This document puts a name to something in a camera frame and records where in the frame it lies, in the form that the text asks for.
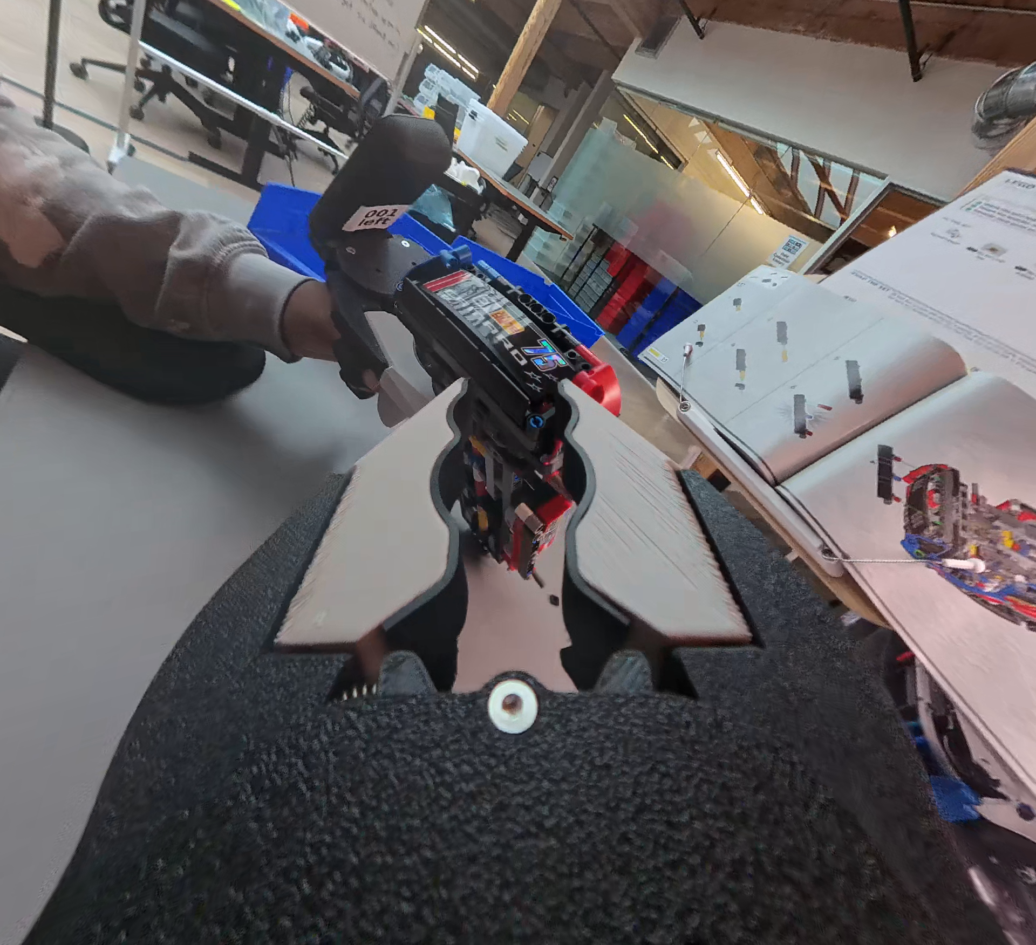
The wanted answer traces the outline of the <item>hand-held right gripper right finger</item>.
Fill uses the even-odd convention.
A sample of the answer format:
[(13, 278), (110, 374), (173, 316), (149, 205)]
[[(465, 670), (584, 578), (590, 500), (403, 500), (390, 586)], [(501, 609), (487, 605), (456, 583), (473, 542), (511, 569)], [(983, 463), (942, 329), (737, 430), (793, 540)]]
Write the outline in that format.
[(563, 541), (571, 679), (633, 650), (655, 675), (681, 649), (753, 646), (753, 624), (673, 461), (573, 382), (562, 384)]

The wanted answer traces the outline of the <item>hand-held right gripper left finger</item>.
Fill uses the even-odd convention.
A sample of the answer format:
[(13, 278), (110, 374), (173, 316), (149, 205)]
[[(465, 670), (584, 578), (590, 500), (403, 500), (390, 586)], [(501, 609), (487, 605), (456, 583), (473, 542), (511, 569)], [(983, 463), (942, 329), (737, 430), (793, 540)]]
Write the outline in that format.
[(453, 382), (348, 474), (274, 631), (285, 653), (356, 653), (384, 635), (434, 682), (455, 682), (467, 613), (456, 496), (468, 383)]

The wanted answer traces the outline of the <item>toy brick race car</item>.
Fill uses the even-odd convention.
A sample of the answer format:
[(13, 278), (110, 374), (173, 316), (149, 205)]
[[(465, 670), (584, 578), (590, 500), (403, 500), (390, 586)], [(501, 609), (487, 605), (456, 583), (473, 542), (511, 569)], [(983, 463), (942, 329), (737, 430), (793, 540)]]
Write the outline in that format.
[(537, 559), (575, 506), (563, 483), (562, 383), (618, 416), (615, 369), (465, 248), (407, 273), (394, 312), (436, 391), (467, 381), (458, 502), (474, 541), (509, 570), (537, 578)]

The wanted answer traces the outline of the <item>instruction booklet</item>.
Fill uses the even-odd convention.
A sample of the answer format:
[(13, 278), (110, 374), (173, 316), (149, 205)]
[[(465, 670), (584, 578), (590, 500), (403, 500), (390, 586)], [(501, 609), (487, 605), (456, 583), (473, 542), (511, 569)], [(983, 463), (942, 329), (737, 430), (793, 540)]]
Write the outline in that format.
[(771, 485), (979, 371), (903, 318), (766, 268), (640, 359)]

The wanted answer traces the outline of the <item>person's left forearm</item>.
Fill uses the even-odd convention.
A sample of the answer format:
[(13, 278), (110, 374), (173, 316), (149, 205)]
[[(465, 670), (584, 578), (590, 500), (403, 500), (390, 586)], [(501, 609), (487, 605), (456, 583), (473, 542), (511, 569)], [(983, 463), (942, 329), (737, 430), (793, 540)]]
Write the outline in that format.
[(1, 97), (2, 284), (116, 306), (148, 330), (252, 343), (284, 361), (281, 311), (311, 279), (242, 225), (166, 208)]

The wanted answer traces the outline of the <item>grey desk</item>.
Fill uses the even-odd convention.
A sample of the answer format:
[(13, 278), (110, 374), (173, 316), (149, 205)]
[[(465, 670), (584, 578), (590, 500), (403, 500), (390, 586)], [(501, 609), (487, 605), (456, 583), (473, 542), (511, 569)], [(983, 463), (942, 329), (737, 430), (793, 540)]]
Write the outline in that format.
[(2, 390), (2, 938), (706, 943), (689, 701), (439, 690), (384, 635), (274, 631), (347, 476), (277, 413), (161, 412), (36, 352)]

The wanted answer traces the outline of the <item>person's left hand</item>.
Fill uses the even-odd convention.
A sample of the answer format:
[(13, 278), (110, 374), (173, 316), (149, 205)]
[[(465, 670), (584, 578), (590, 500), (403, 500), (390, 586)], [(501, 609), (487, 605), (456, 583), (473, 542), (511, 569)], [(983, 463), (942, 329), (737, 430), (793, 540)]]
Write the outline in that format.
[(308, 279), (291, 292), (281, 311), (280, 334), (292, 360), (337, 362), (335, 345), (340, 335), (332, 321), (325, 283)]

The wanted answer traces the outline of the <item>black office chair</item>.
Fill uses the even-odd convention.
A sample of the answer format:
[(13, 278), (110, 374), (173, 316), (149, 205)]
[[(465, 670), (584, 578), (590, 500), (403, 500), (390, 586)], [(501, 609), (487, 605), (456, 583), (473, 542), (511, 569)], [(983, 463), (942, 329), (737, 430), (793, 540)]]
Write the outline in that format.
[(385, 80), (372, 76), (359, 96), (351, 97), (339, 86), (318, 80), (316, 84), (303, 85), (301, 96), (309, 107), (297, 123), (298, 128), (345, 156), (344, 149), (333, 141), (330, 131), (342, 133), (353, 141), (362, 140), (382, 117), (390, 88)]
[[(118, 32), (130, 33), (134, 9), (135, 0), (98, 0), (100, 20)], [(215, 39), (214, 32), (203, 23), (201, 10), (189, 0), (145, 0), (141, 42), (206, 78), (218, 80), (229, 68), (228, 46)], [(221, 117), (195, 94), (196, 79), (185, 75), (185, 83), (179, 84), (174, 74), (171, 63), (141, 53), (133, 82), (140, 99), (131, 106), (130, 117), (142, 121), (148, 102), (165, 102), (172, 96), (198, 120), (209, 145), (221, 149)]]

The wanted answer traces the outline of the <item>white plastic storage box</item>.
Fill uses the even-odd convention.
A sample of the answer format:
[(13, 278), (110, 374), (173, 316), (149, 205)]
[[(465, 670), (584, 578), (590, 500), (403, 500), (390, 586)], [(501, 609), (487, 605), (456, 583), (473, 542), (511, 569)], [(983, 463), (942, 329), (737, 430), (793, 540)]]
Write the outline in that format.
[(503, 177), (527, 146), (526, 138), (479, 101), (472, 101), (460, 123), (456, 149), (479, 170)]

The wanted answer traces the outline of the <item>blue plastic bin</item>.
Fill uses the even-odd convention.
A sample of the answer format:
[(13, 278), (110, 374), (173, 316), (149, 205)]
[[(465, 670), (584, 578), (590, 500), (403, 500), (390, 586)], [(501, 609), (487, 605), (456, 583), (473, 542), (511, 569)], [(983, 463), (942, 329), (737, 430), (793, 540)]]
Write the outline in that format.
[[(309, 214), (319, 197), (313, 191), (269, 183), (262, 189), (248, 227), (275, 263), (306, 277), (324, 281), (323, 260), (309, 237)], [(535, 300), (540, 302), (570, 331), (578, 343), (591, 348), (603, 335), (604, 331), (587, 313), (570, 299), (559, 286), (539, 273), (513, 263), (469, 239), (459, 239), (449, 246), (449, 249), (462, 247), (469, 249), (474, 262), (490, 265), (503, 279), (520, 286)]]

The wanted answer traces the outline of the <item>wooden book stand white base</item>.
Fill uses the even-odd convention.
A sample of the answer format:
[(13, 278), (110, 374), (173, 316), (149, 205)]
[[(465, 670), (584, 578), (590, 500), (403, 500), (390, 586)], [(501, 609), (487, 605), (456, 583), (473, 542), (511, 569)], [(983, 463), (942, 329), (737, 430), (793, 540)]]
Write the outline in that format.
[(719, 469), (843, 572), (914, 656), (932, 751), (1034, 841), (1034, 397), (975, 371), (771, 485), (689, 400)]

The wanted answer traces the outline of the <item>wooden top work table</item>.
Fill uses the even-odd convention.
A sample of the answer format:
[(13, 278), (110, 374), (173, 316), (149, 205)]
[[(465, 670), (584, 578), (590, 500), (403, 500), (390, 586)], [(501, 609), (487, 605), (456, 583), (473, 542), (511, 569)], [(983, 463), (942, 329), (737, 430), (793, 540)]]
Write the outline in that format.
[(351, 97), (359, 96), (372, 76), (337, 42), (301, 26), (277, 0), (189, 0), (201, 10), (203, 23), (229, 48), (226, 81), (217, 81), (196, 71), (193, 77), (210, 96), (228, 92), (234, 106), (232, 118), (221, 117), (224, 135), (244, 140), (240, 170), (233, 170), (199, 154), (188, 161), (236, 184), (260, 190), (263, 160), (274, 154), (284, 160), (290, 173), (303, 145), (310, 145), (330, 164), (336, 174), (357, 144), (342, 133), (330, 131), (333, 141), (345, 151), (341, 156), (326, 143), (307, 136), (298, 121), (309, 104), (303, 99), (305, 84), (325, 80)]

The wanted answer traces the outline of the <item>red blue parts drawers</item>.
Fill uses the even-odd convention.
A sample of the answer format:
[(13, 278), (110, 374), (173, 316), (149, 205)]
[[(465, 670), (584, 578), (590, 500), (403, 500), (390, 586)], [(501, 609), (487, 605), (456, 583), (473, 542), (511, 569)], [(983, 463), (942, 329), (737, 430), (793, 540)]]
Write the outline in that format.
[(631, 361), (703, 306), (595, 225), (567, 245), (554, 274), (568, 297)]

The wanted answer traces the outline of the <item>black tripod pole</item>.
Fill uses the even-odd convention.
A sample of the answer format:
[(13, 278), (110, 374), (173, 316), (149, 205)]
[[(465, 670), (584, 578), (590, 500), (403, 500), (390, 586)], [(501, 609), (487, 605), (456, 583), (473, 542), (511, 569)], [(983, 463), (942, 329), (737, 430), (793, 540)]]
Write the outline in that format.
[(55, 128), (56, 82), (60, 40), (62, 0), (47, 0), (45, 33), (44, 103), (40, 124)]

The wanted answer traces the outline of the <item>black toy set box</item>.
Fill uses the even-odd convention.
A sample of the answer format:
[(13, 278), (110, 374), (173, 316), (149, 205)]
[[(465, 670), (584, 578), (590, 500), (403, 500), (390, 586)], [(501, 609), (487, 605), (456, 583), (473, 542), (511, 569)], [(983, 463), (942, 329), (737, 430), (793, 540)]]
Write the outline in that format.
[(1035, 942), (1035, 810), (1032, 795), (958, 711), (913, 650), (874, 632), (877, 668), (953, 829), (967, 874), (1009, 943)]

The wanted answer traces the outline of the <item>white printed paper sheet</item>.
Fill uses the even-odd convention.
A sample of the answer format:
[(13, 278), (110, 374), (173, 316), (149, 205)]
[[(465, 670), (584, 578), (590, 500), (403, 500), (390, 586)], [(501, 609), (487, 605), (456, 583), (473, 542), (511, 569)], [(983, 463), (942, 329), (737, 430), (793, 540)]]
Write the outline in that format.
[(823, 280), (1034, 392), (1035, 176), (1006, 170)]

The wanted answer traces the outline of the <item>wooden support post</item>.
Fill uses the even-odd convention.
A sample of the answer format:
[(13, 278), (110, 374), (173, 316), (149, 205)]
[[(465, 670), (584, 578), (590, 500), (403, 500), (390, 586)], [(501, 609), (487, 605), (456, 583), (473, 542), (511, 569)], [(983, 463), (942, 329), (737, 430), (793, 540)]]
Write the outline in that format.
[(537, 53), (562, 8), (563, 1), (536, 0), (487, 103), (487, 110), (500, 119), (507, 116), (513, 98), (519, 92)]

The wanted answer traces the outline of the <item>silver air duct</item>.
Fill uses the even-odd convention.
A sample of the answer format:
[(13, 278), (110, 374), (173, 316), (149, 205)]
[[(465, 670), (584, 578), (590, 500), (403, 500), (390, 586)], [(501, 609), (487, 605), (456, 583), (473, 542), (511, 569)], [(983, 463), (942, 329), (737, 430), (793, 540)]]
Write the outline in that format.
[(980, 95), (971, 134), (979, 149), (997, 150), (1017, 136), (1035, 116), (1035, 63), (1006, 71)]

